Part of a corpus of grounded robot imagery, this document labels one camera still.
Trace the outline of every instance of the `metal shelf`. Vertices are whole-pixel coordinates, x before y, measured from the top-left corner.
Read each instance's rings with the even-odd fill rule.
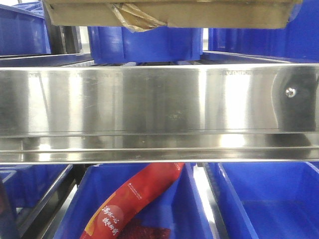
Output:
[[[319,158],[319,64],[170,64],[0,68],[0,163]]]

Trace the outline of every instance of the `screw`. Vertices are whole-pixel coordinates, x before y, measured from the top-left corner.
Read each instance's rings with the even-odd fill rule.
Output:
[[[297,90],[294,89],[294,88],[289,87],[289,88],[286,89],[286,96],[288,98],[294,97],[296,95],[296,93],[297,93]]]

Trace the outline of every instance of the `red plastic package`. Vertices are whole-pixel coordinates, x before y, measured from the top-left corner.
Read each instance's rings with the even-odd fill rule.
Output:
[[[119,187],[95,212],[80,239],[115,239],[124,226],[178,178],[184,163],[151,163]]]

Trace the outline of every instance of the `blue storage crate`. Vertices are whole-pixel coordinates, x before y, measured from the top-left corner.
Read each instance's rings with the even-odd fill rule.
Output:
[[[201,28],[158,27],[130,32],[125,27],[88,28],[91,54],[97,64],[199,60]]]
[[[318,239],[319,170],[310,163],[209,164],[231,239]]]
[[[89,167],[54,239],[79,239],[102,203],[146,165],[105,164]],[[185,165],[180,178],[166,192],[136,217],[142,220],[144,226],[171,229],[170,239],[212,239],[189,165]]]
[[[16,185],[18,182],[16,171],[14,170],[0,171],[0,178],[4,185],[6,195],[8,197],[8,200],[11,206],[12,213],[14,217],[16,217],[15,194],[16,194],[16,190],[19,190],[18,188],[16,188]]]
[[[0,4],[0,55],[49,53],[44,17]]]
[[[319,1],[304,0],[285,29],[209,30],[209,50],[319,60]]]
[[[0,172],[15,170],[18,181],[14,186],[15,204],[19,208],[36,205],[60,172],[66,167],[57,165],[1,165]]]

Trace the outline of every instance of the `cardboard box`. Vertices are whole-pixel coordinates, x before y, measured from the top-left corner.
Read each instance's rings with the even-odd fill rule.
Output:
[[[302,0],[43,0],[55,25],[283,28]]]

